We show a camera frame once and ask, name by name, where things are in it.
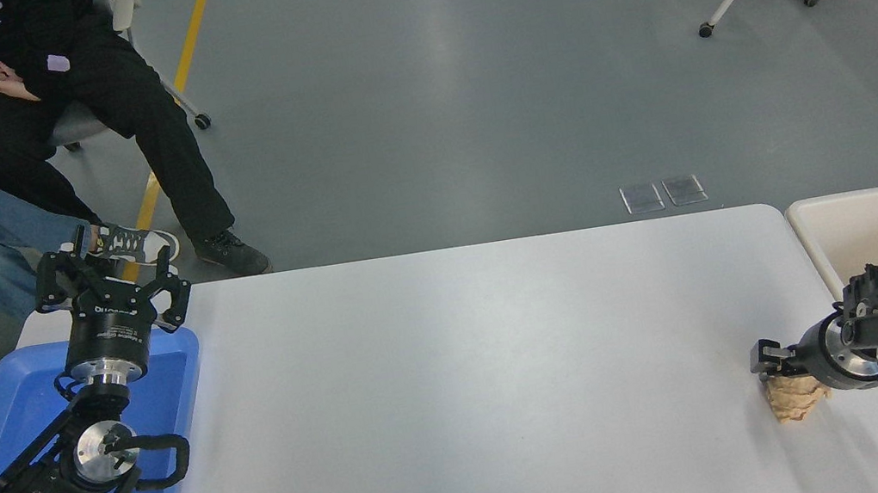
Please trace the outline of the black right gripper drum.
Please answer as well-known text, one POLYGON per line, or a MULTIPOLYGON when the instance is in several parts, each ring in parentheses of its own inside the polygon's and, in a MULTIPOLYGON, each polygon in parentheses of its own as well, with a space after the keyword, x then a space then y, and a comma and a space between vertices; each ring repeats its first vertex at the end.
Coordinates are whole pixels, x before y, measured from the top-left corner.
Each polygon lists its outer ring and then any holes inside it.
POLYGON ((829 386, 830 389, 840 390, 845 388, 842 381, 843 374, 827 347, 825 337, 826 329, 831 322, 831 317, 824 318, 803 332, 802 338, 794 348, 794 361, 800 364, 805 373, 816 378, 821 384, 829 386))

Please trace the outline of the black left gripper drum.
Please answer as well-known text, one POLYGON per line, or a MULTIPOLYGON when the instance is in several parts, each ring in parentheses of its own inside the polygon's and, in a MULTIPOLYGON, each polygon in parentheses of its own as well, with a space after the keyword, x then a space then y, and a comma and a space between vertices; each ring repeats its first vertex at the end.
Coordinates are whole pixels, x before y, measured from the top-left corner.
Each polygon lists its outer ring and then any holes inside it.
POLYGON ((82 376, 110 361, 145 367, 156 314, 151 298, 136 293, 118 295, 105 305, 95 300, 74 305, 65 371, 82 376))

